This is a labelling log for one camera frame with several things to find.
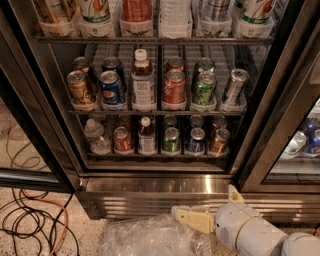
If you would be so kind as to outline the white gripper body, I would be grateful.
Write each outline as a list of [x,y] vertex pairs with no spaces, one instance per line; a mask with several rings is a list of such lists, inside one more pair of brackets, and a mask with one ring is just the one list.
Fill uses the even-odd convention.
[[222,244],[241,256],[280,256],[287,238],[257,210],[239,202],[217,209],[215,233]]

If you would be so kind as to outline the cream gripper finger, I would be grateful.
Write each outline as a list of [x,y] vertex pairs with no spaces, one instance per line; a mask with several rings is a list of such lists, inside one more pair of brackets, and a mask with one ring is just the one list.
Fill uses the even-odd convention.
[[228,199],[230,202],[244,202],[244,198],[232,184],[228,185]]
[[214,215],[209,212],[207,206],[173,206],[171,208],[173,218],[204,234],[214,232]]

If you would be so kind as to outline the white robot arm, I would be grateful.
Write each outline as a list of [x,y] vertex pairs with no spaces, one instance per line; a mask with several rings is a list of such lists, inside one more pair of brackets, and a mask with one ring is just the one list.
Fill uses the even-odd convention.
[[225,247],[241,256],[320,256],[320,239],[315,235],[288,235],[246,204],[233,185],[228,193],[229,201],[215,214],[207,206],[173,206],[171,214],[197,231],[215,233]]

